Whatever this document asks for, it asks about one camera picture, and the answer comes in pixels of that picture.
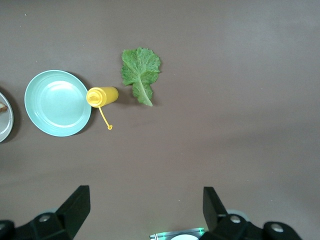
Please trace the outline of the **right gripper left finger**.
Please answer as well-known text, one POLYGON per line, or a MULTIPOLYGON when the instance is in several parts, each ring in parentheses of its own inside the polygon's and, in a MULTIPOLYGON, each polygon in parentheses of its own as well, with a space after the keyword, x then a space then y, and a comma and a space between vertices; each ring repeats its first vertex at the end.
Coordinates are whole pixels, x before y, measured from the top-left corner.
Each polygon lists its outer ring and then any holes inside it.
POLYGON ((79 186, 56 210, 39 214, 16 227, 11 220, 0 221, 2 240, 73 240, 90 213, 90 187, 79 186))

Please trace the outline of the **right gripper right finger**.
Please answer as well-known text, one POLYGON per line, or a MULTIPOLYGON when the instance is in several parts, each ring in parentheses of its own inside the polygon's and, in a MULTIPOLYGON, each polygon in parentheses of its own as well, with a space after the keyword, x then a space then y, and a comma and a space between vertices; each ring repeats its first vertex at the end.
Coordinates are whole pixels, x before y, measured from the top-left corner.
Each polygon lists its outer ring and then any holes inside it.
POLYGON ((301 240, 289 225, 269 221, 259 228, 235 213, 228 213, 213 187, 203 188, 202 211, 208 227, 201 240, 301 240))

